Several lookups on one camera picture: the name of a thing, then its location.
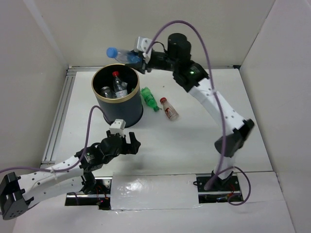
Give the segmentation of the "red label water bottle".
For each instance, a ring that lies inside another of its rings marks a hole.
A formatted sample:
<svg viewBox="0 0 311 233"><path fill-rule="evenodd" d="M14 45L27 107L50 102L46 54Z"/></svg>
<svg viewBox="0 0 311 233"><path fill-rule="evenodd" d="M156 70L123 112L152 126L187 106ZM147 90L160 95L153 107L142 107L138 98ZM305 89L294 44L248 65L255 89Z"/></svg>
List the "red label water bottle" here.
<svg viewBox="0 0 311 233"><path fill-rule="evenodd" d="M119 72L114 71L112 72L112 75L114 77L113 86L116 97L117 98L126 97L128 95L127 85L125 84L125 82L121 80Z"/></svg>

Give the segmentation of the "blue label water bottle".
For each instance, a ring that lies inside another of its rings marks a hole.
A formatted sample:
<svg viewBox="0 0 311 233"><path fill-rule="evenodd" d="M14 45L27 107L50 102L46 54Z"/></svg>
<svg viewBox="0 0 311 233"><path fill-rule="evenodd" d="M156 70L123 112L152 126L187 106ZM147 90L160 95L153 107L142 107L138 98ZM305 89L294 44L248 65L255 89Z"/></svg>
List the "blue label water bottle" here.
<svg viewBox="0 0 311 233"><path fill-rule="evenodd" d="M115 59L122 64L136 64L142 61L139 54L133 50L123 50L116 47L109 47L106 50L108 58Z"/></svg>

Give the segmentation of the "small red-cap drink bottle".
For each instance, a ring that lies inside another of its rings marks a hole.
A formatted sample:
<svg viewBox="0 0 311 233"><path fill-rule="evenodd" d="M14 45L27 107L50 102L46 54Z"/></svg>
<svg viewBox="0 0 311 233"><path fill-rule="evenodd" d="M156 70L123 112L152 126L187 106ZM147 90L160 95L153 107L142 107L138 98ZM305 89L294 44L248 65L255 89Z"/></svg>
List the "small red-cap drink bottle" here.
<svg viewBox="0 0 311 233"><path fill-rule="evenodd" d="M167 101L165 97L160 99L160 103L162 104L163 110L169 120L174 121L178 119L179 114L173 108L173 106Z"/></svg>

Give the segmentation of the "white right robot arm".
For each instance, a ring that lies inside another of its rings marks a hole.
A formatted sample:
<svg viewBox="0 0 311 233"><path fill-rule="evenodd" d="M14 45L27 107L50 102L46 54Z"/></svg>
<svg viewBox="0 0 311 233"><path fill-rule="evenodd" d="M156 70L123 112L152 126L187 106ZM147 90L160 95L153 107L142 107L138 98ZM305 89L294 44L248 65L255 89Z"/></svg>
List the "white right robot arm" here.
<svg viewBox="0 0 311 233"><path fill-rule="evenodd" d="M243 147L255 124L239 115L219 91L212 88L211 73L191 60L191 44L185 35L171 34L164 52L153 50L151 42L144 37L136 42L135 51L141 53L143 59L141 72L152 69L171 71L176 83L197 99L225 132L214 143L221 157L212 171L213 187L224 190L233 174L235 153Z"/></svg>

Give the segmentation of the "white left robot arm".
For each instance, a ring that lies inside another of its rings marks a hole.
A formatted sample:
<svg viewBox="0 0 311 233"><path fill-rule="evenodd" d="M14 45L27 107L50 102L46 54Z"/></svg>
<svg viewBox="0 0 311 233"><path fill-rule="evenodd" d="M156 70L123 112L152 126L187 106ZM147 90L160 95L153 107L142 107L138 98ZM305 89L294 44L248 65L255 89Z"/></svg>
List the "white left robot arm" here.
<svg viewBox="0 0 311 233"><path fill-rule="evenodd" d="M136 65L112 64L98 70L91 87L98 109L109 124L106 137L89 144L70 158L48 168L29 167L28 173L17 175L14 167L3 170L0 184L0 214L3 220L21 216L40 202L65 193L92 193L96 188L93 172L121 154L136 154L141 143L133 132L124 129L139 122L143 115L140 97L139 68ZM109 99L101 95L119 77L125 82L126 96Z"/></svg>

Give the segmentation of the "green plastic soda bottle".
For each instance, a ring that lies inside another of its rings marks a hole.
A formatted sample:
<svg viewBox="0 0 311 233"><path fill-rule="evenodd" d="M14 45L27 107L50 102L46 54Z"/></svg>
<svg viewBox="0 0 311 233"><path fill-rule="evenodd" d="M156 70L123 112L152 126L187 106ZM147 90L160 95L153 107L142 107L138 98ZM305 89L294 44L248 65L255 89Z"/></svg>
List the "green plastic soda bottle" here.
<svg viewBox="0 0 311 233"><path fill-rule="evenodd" d="M160 110L153 94L151 93L151 90L148 87L142 88L140 93L148 107L152 108L155 112Z"/></svg>

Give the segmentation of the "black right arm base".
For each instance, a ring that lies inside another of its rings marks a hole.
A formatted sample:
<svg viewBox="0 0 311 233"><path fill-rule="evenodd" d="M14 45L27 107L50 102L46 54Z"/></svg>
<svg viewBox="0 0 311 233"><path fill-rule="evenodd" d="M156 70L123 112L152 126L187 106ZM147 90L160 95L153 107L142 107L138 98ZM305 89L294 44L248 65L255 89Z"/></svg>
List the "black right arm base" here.
<svg viewBox="0 0 311 233"><path fill-rule="evenodd" d="M219 178L213 183L212 188L205 190L204 185L211 179L210 174L196 175L193 185L197 187L200 204L227 202L231 197L232 203L243 201L239 179L236 174L231 175L222 182Z"/></svg>

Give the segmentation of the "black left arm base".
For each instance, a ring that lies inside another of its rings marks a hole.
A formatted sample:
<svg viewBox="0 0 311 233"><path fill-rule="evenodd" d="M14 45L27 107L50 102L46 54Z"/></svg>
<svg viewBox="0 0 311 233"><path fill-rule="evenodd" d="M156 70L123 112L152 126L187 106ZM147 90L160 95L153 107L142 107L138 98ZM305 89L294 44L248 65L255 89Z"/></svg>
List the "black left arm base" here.
<svg viewBox="0 0 311 233"><path fill-rule="evenodd" d="M96 206L99 210L111 210L112 177L95 177L95 185L86 194L67 193L65 206Z"/></svg>

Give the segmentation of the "clear capless plastic bottle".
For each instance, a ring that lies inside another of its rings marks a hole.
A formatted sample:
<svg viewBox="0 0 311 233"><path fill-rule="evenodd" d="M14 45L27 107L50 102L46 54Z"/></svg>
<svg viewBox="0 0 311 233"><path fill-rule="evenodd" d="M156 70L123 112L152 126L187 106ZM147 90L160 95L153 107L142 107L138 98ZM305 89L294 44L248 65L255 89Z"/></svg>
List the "clear capless plastic bottle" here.
<svg viewBox="0 0 311 233"><path fill-rule="evenodd" d="M100 95L107 98L107 99L113 99L114 94L109 86L104 86L100 90Z"/></svg>

